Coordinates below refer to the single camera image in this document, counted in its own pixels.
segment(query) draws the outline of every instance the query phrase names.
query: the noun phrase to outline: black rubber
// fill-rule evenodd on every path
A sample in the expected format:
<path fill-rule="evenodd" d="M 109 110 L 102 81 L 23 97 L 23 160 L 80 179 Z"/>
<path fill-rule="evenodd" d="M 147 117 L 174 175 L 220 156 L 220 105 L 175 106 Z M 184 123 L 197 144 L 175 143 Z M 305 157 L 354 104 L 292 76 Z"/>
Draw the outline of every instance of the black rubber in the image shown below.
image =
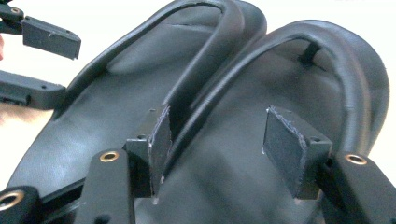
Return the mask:
<path fill-rule="evenodd" d="M 219 23 L 208 4 L 223 13 Z M 207 44 L 228 10 L 229 34 Z M 136 223 L 319 222 L 318 202 L 293 200 L 262 154 L 265 110 L 293 111 L 334 151 L 367 155 L 388 108 L 387 74 L 364 40 L 337 25 L 298 21 L 264 33 L 263 15 L 245 3 L 164 8 L 81 72 L 9 185 L 33 185 L 41 196 L 62 189 L 168 103 L 174 145 L 160 201 L 136 200 Z"/>
<path fill-rule="evenodd" d="M 265 31 L 262 13 L 243 2 L 164 7 L 81 71 L 8 186 L 30 185 L 44 197 L 80 180 L 95 153 L 121 148 L 162 103 L 182 122 L 183 107 L 215 71 Z"/>
<path fill-rule="evenodd" d="M 302 63 L 311 43 L 320 51 Z M 135 204 L 137 222 L 320 223 L 318 201 L 292 199 L 262 154 L 265 110 L 291 110 L 328 136 L 333 151 L 367 155 L 389 100 L 378 55 L 339 26 L 298 21 L 263 37 L 223 72 L 174 142 L 176 162 L 168 163 L 160 203 Z"/>

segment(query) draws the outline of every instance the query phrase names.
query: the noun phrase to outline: metal grommet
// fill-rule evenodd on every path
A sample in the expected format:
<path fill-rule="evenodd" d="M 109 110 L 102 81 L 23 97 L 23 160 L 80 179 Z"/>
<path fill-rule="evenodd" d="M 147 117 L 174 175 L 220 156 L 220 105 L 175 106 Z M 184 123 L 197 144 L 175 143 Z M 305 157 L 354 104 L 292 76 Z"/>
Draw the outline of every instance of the metal grommet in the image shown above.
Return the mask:
<path fill-rule="evenodd" d="M 119 158 L 119 155 L 120 154 L 116 151 L 105 152 L 104 154 L 102 154 L 102 156 L 100 156 L 100 161 L 102 162 L 114 161 Z"/>
<path fill-rule="evenodd" d="M 358 165 L 365 165 L 367 164 L 367 160 L 364 159 L 361 156 L 358 155 L 353 155 L 353 154 L 347 154 L 346 155 L 346 160 L 350 161 L 352 163 L 358 164 Z"/>
<path fill-rule="evenodd" d="M 13 8 L 11 9 L 11 12 L 12 12 L 12 13 L 15 13 L 15 14 L 20 14 L 21 11 L 20 11 L 18 8 L 13 7 Z"/>
<path fill-rule="evenodd" d="M 24 197 L 24 192 L 22 190 L 13 190 L 0 197 L 0 211 L 5 211 L 17 205 L 22 201 Z"/>

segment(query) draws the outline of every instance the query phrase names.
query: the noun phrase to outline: white background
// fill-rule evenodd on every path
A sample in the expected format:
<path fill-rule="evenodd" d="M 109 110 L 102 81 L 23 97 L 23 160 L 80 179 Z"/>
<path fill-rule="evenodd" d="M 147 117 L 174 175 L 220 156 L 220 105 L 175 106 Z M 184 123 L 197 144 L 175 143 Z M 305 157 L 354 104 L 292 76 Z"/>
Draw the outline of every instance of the white background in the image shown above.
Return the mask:
<path fill-rule="evenodd" d="M 61 26 L 82 39 L 77 61 L 22 45 L 20 36 L 3 35 L 5 59 L 0 69 L 67 86 L 73 77 L 109 45 L 133 30 L 170 1 L 14 0 L 25 15 Z M 370 154 L 396 185 L 396 1 L 375 0 L 250 0 L 268 21 L 268 32 L 287 23 L 316 19 L 330 21 L 360 35 L 381 56 L 389 74 L 391 98 L 385 125 Z M 42 112 L 0 105 L 0 190 L 27 148 L 50 117 Z"/>

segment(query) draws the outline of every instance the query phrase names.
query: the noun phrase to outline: mounting hole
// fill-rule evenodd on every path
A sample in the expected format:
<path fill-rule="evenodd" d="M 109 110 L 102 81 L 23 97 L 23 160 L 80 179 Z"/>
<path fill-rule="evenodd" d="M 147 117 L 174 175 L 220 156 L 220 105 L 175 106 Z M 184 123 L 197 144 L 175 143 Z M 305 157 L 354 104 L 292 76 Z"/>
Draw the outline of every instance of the mounting hole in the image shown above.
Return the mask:
<path fill-rule="evenodd" d="M 24 193 L 21 190 L 10 191 L 0 197 L 0 211 L 5 211 L 22 201 Z"/>
<path fill-rule="evenodd" d="M 140 135 L 137 136 L 137 139 L 144 140 L 144 139 L 146 139 L 146 135 L 145 134 L 140 134 Z"/>
<path fill-rule="evenodd" d="M 18 8 L 13 7 L 13 8 L 11 9 L 11 12 L 12 12 L 12 13 L 15 13 L 15 14 L 20 14 L 21 11 L 20 11 Z"/>
<path fill-rule="evenodd" d="M 346 160 L 350 161 L 352 163 L 358 164 L 358 165 L 367 164 L 367 160 L 366 159 L 364 159 L 363 157 L 360 157 L 358 155 L 353 155 L 353 154 L 347 154 L 346 155 Z"/>
<path fill-rule="evenodd" d="M 100 156 L 100 161 L 102 162 L 114 161 L 119 158 L 119 155 L 120 154 L 116 151 L 105 152 L 104 154 L 102 154 L 102 156 Z"/>
<path fill-rule="evenodd" d="M 109 215 L 101 215 L 95 219 L 95 224 L 107 224 L 111 217 Z"/>
<path fill-rule="evenodd" d="M 316 137 L 316 136 L 312 136 L 309 139 L 311 139 L 314 142 L 320 142 L 320 138 Z"/>

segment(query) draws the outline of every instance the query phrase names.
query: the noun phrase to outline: black rubber sandal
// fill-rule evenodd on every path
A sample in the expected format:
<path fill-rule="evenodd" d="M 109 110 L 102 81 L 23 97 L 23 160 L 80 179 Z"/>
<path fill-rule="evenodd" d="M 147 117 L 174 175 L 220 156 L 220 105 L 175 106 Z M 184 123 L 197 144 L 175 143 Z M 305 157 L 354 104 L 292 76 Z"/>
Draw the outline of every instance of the black rubber sandal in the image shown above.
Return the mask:
<path fill-rule="evenodd" d="M 174 141 L 161 203 L 138 203 L 137 220 L 312 223 L 318 201 L 294 200 L 262 155 L 266 109 L 297 114 L 332 141 L 332 153 L 368 155 L 389 100 L 378 55 L 339 26 L 298 21 L 241 52 L 221 77 Z"/>
<path fill-rule="evenodd" d="M 94 154 L 120 148 L 152 108 L 183 110 L 265 18 L 235 1 L 176 1 L 88 64 L 31 145 L 8 186 L 29 185 L 45 197 L 84 178 Z"/>

